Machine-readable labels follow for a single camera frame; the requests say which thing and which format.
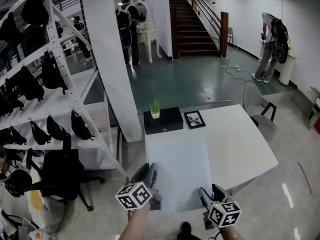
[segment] white pot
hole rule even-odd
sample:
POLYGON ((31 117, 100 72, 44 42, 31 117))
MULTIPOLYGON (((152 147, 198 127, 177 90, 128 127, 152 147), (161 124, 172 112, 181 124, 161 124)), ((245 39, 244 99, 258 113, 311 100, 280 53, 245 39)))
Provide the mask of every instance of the white pot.
POLYGON ((160 117, 160 111, 158 113, 152 113, 152 111, 150 111, 150 112, 151 112, 151 116, 153 119, 157 119, 160 117))

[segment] metal shelving rack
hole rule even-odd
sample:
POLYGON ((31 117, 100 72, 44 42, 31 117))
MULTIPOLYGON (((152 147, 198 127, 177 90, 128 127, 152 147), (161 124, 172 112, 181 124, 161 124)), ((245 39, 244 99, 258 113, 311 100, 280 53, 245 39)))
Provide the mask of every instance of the metal shelving rack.
MULTIPOLYGON (((3 21, 8 17, 8 14, 14 12, 25 1, 26 0, 19 0, 13 7, 10 8, 10 10, 0 21, 0 27, 2 26, 3 21)), ((91 53, 94 58, 92 46, 61 14, 58 8, 52 3, 52 0, 43 0, 43 5, 49 14, 49 21, 45 27, 49 38, 49 43, 45 44, 43 47, 24 58, 10 71, 8 71, 7 74, 0 79, 0 86, 5 84, 6 79, 11 78, 17 72, 19 72, 22 66, 32 63, 36 59, 43 56, 45 51, 49 51, 54 55, 64 82, 68 86, 68 90, 66 91, 66 95, 63 95, 60 88, 47 89, 43 86, 44 96, 42 101, 38 101, 37 99, 26 100, 24 96, 20 97, 19 100, 24 104, 24 110, 20 111, 19 109, 15 109, 12 114, 3 116, 0 119, 0 130, 9 128, 11 126, 15 127, 15 129, 27 139, 27 144, 7 144, 5 145, 5 148, 17 150, 28 150, 29 148, 34 150, 61 149, 62 141, 54 139, 51 140, 51 143, 38 145, 33 138, 31 126, 28 123, 30 120, 33 120, 38 126, 46 131, 47 117, 52 116, 58 124, 64 127, 67 132, 70 132, 72 137, 72 148, 79 149, 79 153, 83 151, 82 157, 85 161, 82 161, 81 159, 80 160, 86 169, 118 169, 121 173, 124 173, 125 171, 121 165, 122 133, 118 127, 110 127, 108 97, 102 83, 101 85, 103 89, 104 101, 97 105, 84 104, 90 88, 99 75, 97 64, 94 61, 94 68, 71 75, 61 47, 61 43, 73 39, 74 37, 78 37, 89 48, 91 48, 91 53), (67 35, 58 38, 54 15, 59 18, 59 21, 62 24, 66 25, 73 31, 73 35, 67 35), (71 129, 72 110, 76 111, 82 116, 88 129, 94 135, 93 141, 90 139, 81 140, 75 136, 71 129), (95 114, 97 115, 97 112, 100 112, 101 114, 101 111, 102 115, 105 117, 104 125, 101 125, 101 120, 99 117, 95 120, 95 117, 97 117, 95 114)))

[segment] small green plant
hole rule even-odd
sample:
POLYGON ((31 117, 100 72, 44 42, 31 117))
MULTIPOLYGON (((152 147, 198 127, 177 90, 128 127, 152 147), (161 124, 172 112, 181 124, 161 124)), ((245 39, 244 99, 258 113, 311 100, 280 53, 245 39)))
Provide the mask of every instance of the small green plant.
POLYGON ((153 114, 159 112, 159 101, 156 98, 153 101, 153 105, 150 106, 150 109, 153 114))

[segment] staircase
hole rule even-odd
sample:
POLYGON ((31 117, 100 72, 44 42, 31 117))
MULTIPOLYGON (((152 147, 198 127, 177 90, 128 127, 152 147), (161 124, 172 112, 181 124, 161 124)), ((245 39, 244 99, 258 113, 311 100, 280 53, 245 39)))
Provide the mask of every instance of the staircase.
POLYGON ((170 8, 176 10, 176 38, 178 57, 220 56, 209 33, 187 0, 169 0, 170 8))

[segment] table leg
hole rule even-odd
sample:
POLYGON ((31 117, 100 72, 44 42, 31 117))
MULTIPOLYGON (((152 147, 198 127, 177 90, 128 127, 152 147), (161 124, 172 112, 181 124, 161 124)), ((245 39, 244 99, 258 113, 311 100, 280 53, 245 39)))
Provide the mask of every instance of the table leg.
POLYGON ((158 56, 158 58, 160 59, 161 58, 161 55, 159 53, 159 41, 158 39, 154 39, 155 40, 155 48, 156 48, 156 55, 158 56))
POLYGON ((152 63, 151 42, 150 42, 149 35, 146 38, 146 46, 148 49, 149 63, 152 63))
POLYGON ((248 180, 245 183, 240 184, 239 186, 233 188, 230 192, 231 196, 234 197, 236 194, 238 194, 240 191, 242 191, 244 188, 246 188, 247 186, 249 186, 252 182, 254 182, 256 179, 258 179, 258 177, 255 177, 251 180, 248 180))

